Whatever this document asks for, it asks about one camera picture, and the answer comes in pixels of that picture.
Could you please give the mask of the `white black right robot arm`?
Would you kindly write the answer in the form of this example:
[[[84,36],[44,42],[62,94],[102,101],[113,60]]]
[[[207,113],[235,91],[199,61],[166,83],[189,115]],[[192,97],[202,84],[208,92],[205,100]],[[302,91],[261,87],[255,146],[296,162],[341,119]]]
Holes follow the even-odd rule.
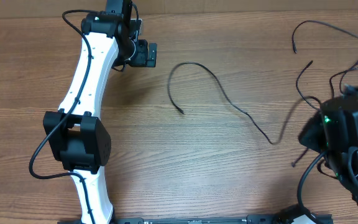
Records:
[[[358,206],[358,86],[321,103],[298,140],[324,158]]]

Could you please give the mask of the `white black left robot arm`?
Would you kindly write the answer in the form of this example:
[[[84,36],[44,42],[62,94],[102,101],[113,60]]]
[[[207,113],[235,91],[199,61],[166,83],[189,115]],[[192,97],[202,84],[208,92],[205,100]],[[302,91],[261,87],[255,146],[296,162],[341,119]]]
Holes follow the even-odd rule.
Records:
[[[62,176],[75,183],[82,209],[78,223],[114,221],[105,179],[111,137],[101,122],[109,73],[156,65],[157,44],[139,38],[143,23],[131,17],[135,11],[132,1],[108,1],[103,11],[85,12],[81,26],[74,28],[82,46],[72,83],[58,109],[44,115],[46,137],[40,146],[50,145],[65,170]]]

